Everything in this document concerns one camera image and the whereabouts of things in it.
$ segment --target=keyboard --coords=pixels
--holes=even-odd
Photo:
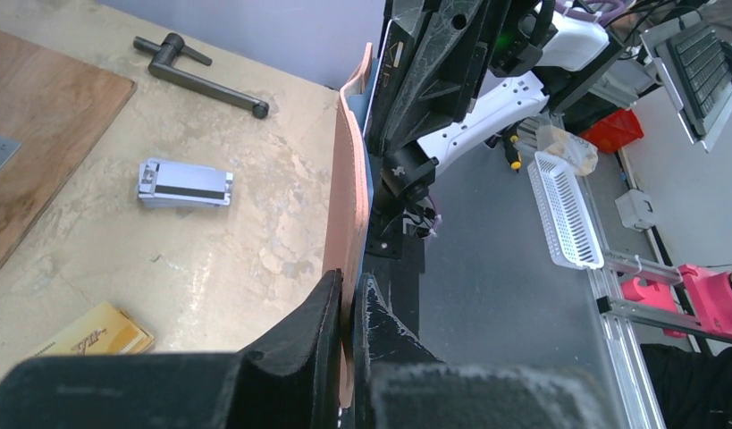
[[[732,74],[713,28],[698,22],[666,41],[684,94],[687,120],[704,137],[732,94]]]

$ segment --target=red bin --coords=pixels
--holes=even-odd
[[[597,146],[606,154],[615,154],[619,149],[644,137],[642,126],[630,110],[619,110],[597,122],[579,136]]]

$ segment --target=white plastic basket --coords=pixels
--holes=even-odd
[[[552,262],[568,268],[602,268],[592,219],[568,162],[544,152],[528,166]]]

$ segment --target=wall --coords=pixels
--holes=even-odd
[[[706,154],[685,141],[665,91],[640,100],[634,111],[645,137],[626,148],[627,161],[654,201],[673,263],[732,264],[732,115]]]
[[[378,45],[384,9],[383,0],[100,3],[332,88],[350,76],[367,42]]]

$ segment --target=brown wooden plank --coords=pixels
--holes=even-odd
[[[0,267],[134,93],[135,84],[0,31]]]

